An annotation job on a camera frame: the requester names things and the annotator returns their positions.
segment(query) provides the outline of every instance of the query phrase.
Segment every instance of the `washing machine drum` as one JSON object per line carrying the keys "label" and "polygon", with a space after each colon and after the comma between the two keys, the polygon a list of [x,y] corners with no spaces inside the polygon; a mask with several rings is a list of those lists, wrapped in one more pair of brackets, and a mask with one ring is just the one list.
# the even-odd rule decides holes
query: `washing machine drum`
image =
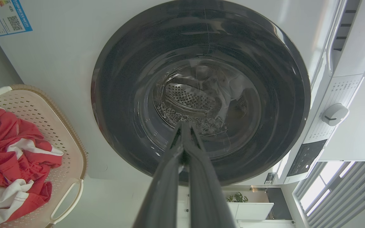
{"label": "washing machine drum", "polygon": [[[178,121],[192,121],[222,185],[276,164],[310,107],[300,53],[257,12],[172,1],[126,22],[93,73],[97,123],[113,149],[153,175]],[[181,184],[188,174],[180,173]]]}

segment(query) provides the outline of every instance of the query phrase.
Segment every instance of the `green plant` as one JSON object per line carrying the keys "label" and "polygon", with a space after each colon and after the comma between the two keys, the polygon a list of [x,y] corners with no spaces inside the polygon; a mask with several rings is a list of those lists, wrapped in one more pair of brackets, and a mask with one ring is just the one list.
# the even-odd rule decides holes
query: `green plant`
{"label": "green plant", "polygon": [[229,196],[226,198],[228,202],[240,202],[240,203],[247,203],[249,199],[246,196],[243,196],[242,193],[237,192],[233,196]]}

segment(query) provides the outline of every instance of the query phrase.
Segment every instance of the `washing machine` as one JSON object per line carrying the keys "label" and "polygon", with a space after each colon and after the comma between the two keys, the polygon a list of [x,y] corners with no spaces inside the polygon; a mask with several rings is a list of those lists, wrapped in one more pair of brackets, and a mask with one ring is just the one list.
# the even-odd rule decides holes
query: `washing machine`
{"label": "washing machine", "polygon": [[186,120],[222,185],[279,185],[307,176],[347,115],[365,56],[342,72],[352,42],[335,41],[358,16],[365,1],[7,0],[0,45],[68,117],[90,177],[148,182]]}

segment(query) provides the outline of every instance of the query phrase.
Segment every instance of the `blue sticker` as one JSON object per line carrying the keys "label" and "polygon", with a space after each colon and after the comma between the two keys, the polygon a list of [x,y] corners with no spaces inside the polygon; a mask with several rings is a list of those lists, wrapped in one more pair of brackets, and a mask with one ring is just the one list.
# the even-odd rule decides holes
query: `blue sticker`
{"label": "blue sticker", "polygon": [[19,0],[0,0],[0,36],[32,31]]}

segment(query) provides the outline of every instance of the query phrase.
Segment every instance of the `white cabinet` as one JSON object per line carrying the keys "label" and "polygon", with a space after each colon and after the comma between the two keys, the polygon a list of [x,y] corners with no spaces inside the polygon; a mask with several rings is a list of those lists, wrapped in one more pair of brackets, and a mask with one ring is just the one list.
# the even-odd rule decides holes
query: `white cabinet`
{"label": "white cabinet", "polygon": [[274,203],[227,203],[236,220],[265,220]]}

